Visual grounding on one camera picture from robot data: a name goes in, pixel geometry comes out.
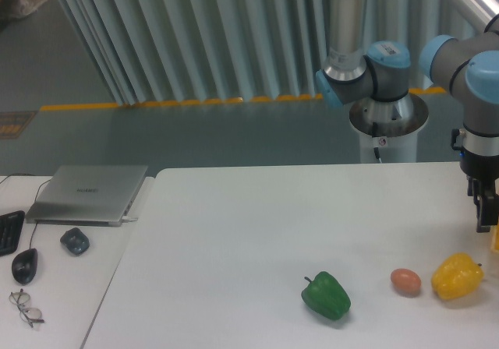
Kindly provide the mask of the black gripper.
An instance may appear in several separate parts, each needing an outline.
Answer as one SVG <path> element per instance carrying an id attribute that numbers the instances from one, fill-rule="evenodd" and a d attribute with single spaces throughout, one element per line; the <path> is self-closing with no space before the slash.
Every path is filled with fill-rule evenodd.
<path id="1" fill-rule="evenodd" d="M 498 222 L 498 137 L 479 136 L 466 128 L 451 131 L 451 148 L 459 152 L 468 179 L 468 196 L 476 208 L 476 232 L 488 232 Z"/>

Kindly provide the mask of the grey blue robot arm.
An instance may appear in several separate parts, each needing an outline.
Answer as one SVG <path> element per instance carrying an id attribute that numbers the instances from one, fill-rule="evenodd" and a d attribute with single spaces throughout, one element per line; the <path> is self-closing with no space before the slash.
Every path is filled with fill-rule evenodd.
<path id="1" fill-rule="evenodd" d="M 424 75 L 463 106 L 462 127 L 451 133 L 476 206 L 479 232 L 498 222 L 498 0 L 451 0 L 477 31 L 459 40 L 440 35 L 419 56 Z M 332 106 L 351 105 L 366 160 L 380 161 L 383 142 L 400 146 L 428 118 L 425 103 L 409 93 L 408 49 L 394 41 L 362 48 L 366 0 L 330 0 L 330 46 L 317 87 Z"/>

